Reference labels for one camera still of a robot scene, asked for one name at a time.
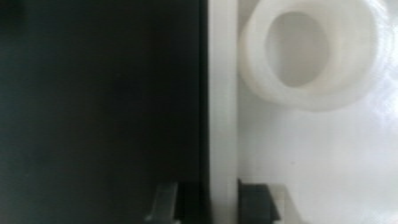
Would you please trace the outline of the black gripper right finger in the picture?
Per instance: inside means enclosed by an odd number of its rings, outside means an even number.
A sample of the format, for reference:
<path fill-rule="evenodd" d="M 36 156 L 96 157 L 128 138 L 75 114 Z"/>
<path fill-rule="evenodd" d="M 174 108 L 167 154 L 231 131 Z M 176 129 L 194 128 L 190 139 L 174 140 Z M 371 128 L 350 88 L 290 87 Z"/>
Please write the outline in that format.
<path fill-rule="evenodd" d="M 238 224 L 274 224 L 279 220 L 268 185 L 238 182 Z"/>

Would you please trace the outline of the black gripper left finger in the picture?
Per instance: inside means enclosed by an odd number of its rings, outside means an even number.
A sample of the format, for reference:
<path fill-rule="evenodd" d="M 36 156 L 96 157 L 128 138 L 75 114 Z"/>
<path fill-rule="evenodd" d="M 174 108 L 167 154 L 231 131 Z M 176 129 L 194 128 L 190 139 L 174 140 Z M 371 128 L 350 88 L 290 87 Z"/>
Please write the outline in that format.
<path fill-rule="evenodd" d="M 176 219 L 178 183 L 162 183 L 156 187 L 146 224 L 179 224 Z"/>

